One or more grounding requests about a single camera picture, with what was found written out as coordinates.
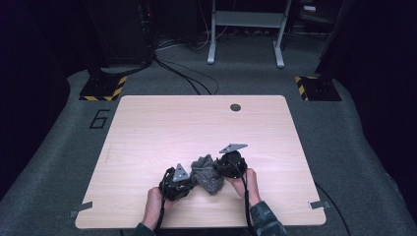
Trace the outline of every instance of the black curtain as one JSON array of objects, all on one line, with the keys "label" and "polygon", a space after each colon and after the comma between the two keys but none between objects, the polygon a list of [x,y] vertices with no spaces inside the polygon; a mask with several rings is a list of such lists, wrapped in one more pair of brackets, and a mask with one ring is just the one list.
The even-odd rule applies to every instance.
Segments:
[{"label": "black curtain", "polygon": [[344,0],[317,72],[350,92],[364,135],[417,221],[417,21],[413,0]]},{"label": "black curtain", "polygon": [[66,105],[70,87],[57,53],[25,2],[0,2],[0,45],[3,198]]}]

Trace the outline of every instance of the metal bracket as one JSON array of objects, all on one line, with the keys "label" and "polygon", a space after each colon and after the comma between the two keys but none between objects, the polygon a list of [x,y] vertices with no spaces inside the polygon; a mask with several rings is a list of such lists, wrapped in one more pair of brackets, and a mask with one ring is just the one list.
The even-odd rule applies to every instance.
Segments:
[{"label": "metal bracket", "polygon": [[240,145],[240,144],[230,144],[229,146],[223,148],[220,153],[229,153],[232,152],[234,150],[240,149],[240,148],[245,148],[248,145]]}]

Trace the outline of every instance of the metal stand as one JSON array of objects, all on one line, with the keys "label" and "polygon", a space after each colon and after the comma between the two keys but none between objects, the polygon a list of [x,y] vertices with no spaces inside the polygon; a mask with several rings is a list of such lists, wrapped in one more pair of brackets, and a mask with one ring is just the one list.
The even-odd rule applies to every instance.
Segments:
[{"label": "metal stand", "polygon": [[276,28],[279,29],[279,34],[276,41],[273,42],[273,51],[275,52],[276,65],[278,68],[283,68],[284,61],[282,59],[280,44],[284,34],[291,1],[292,0],[286,0],[285,10],[283,13],[251,13],[215,11],[215,0],[212,0],[211,43],[208,51],[208,63],[211,65],[214,64],[216,26]]}]

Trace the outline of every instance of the small dark dot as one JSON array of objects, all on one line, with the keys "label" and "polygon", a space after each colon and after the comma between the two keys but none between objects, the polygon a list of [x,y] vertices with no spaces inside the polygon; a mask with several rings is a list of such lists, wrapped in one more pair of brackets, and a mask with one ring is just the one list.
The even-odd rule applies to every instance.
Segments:
[{"label": "small dark dot", "polygon": [[240,111],[240,109],[241,109],[242,107],[239,105],[239,104],[236,104],[236,103],[234,103],[234,104],[231,104],[231,106],[230,106],[230,109],[232,110],[232,111]]}]

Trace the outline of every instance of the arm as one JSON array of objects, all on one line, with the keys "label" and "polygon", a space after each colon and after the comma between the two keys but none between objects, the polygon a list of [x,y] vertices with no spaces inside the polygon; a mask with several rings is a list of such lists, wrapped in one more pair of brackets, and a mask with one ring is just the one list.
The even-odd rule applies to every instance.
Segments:
[{"label": "arm", "polygon": [[[162,195],[157,187],[148,190],[147,206],[145,208],[144,219],[135,229],[135,236],[154,236],[153,229],[157,225],[160,215]],[[170,209],[176,202],[166,200],[164,208]]]},{"label": "arm", "polygon": [[[283,236],[286,235],[284,226],[279,222],[267,203],[261,200],[258,189],[257,173],[248,168],[245,174],[249,191],[249,208],[254,222],[254,227],[259,236]],[[245,187],[241,179],[225,178],[236,190],[237,194],[245,198]]]}]

